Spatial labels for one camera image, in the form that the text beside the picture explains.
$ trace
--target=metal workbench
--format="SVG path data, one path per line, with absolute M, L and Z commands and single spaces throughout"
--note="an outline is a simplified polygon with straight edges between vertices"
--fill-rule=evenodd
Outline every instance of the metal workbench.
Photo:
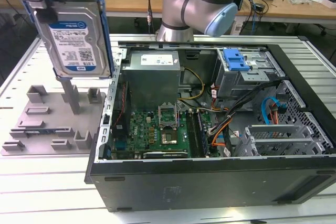
M 148 35 L 111 35 L 112 51 L 118 40 L 154 41 Z M 196 41 L 209 41 L 206 36 Z M 336 117 L 336 69 L 308 41 L 297 37 L 224 36 L 214 42 L 278 44 Z M 107 91 L 109 80 L 76 79 L 79 91 L 98 87 Z M 44 85 L 47 92 L 62 92 L 49 56 L 36 39 L 0 88 L 0 145 L 28 101 L 26 92 Z M 88 155 L 0 156 L 1 223 L 335 223 L 336 185 L 302 205 L 233 207 L 195 210 L 109 213 L 94 185 L 84 183 Z

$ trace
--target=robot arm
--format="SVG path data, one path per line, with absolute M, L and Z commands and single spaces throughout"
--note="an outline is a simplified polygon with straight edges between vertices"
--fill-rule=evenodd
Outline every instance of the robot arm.
M 193 29 L 206 35 L 223 35 L 234 21 L 233 0 L 163 0 L 158 41 L 193 41 Z

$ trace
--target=computer case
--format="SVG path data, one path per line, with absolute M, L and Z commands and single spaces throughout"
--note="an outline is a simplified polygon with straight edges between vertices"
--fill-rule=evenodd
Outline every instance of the computer case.
M 150 42 L 142 41 L 126 42 L 124 46 L 147 50 L 151 47 Z M 167 42 L 160 44 L 159 48 L 201 50 L 227 46 L 230 45 Z M 287 85 L 283 90 L 291 106 L 288 106 L 288 114 L 281 116 L 283 122 L 300 122 L 314 129 L 315 134 L 322 132 L 319 137 L 329 138 L 335 144 L 336 119 L 312 87 L 278 45 L 260 46 L 262 49 L 259 50 L 267 51 L 267 57 L 279 67 L 277 72 Z M 236 47 L 253 48 L 248 44 Z M 310 121 L 312 118 L 316 119 L 314 123 Z M 101 144 L 103 141 L 98 139 L 100 147 L 104 146 Z M 324 142 L 326 151 L 317 156 L 302 152 L 290 157 L 261 155 L 155 161 L 95 159 L 89 173 L 110 212 L 300 204 L 335 183 L 336 156 L 331 155 L 334 150 L 331 142 Z

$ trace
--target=wooden desk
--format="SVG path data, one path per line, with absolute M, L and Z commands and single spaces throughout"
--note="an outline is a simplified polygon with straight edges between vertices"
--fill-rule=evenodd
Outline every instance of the wooden desk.
M 262 17 L 261 22 L 336 24 L 336 10 L 329 9 L 317 2 L 293 5 L 288 0 L 265 1 L 269 6 L 269 10 Z M 254 2 L 265 4 L 261 0 L 254 0 Z M 232 35 L 240 33 L 244 21 L 250 14 L 250 10 L 249 1 L 244 0 L 241 10 L 235 18 Z
M 20 12 L 25 13 L 19 0 L 9 0 Z M 329 9 L 320 3 L 292 5 L 288 0 L 266 1 L 269 5 L 268 12 L 263 16 L 262 22 L 285 23 L 318 23 L 336 24 L 336 10 Z M 161 17 L 162 0 L 151 0 L 153 16 Z M 5 0 L 0 0 L 2 12 L 13 12 Z M 106 0 L 107 16 L 112 17 L 146 17 L 148 0 Z M 243 22 L 250 14 L 250 3 L 244 0 L 238 12 L 232 34 L 239 34 Z

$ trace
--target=power supply label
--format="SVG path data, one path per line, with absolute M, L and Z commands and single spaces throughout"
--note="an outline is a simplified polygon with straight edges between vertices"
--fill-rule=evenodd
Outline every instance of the power supply label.
M 85 41 L 89 30 L 82 21 L 59 21 L 49 25 L 63 65 L 71 71 L 93 71 L 96 60 L 92 46 Z
M 142 55 L 141 65 L 174 65 L 173 55 Z

